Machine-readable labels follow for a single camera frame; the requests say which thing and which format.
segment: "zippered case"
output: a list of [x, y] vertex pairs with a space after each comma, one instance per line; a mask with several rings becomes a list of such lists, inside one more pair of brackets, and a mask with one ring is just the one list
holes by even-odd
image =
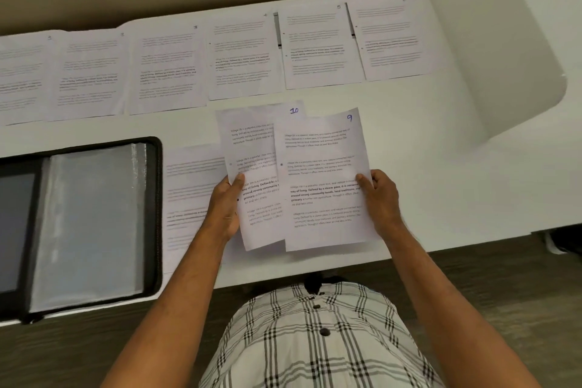
[[155, 294], [162, 166], [151, 136], [0, 159], [0, 320]]

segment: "white desk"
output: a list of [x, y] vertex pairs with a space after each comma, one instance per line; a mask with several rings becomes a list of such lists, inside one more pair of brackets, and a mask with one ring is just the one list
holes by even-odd
[[[557, 107], [478, 149], [472, 148], [485, 134], [474, 125], [476, 114], [467, 114], [466, 85], [446, 55], [442, 69], [426, 76], [3, 127], [0, 156], [145, 135], [160, 137], [166, 148], [216, 142], [214, 109], [303, 99], [312, 115], [360, 108], [370, 165], [396, 181], [406, 222], [429, 251], [582, 222], [582, 6], [580, 0], [527, 1], [567, 72], [568, 91]], [[257, 252], [223, 267], [216, 287], [388, 257], [380, 240]]]

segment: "left hand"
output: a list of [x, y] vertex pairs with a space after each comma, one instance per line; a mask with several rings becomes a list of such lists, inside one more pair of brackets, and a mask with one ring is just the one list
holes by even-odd
[[212, 191], [206, 218], [200, 230], [214, 232], [221, 243], [226, 245], [239, 229], [239, 216], [236, 212], [237, 198], [244, 186], [244, 174], [238, 174], [232, 183], [224, 177]]

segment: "plaid shirt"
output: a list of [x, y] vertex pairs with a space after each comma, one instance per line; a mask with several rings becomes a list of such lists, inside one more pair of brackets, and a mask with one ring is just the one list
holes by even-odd
[[200, 387], [441, 387], [394, 305], [359, 284], [295, 285], [231, 319]]

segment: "brown carpet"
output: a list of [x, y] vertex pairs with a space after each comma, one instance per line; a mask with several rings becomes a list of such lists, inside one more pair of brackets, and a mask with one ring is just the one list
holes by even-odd
[[[450, 249], [432, 256], [544, 387], [581, 386], [582, 263], [576, 256], [551, 255], [535, 236]], [[344, 267], [337, 273], [388, 296], [421, 350], [435, 362], [390, 260]], [[192, 386], [214, 354], [230, 317], [251, 293], [300, 279], [215, 290]], [[135, 303], [1, 328], [0, 387], [98, 386], [149, 306]]]

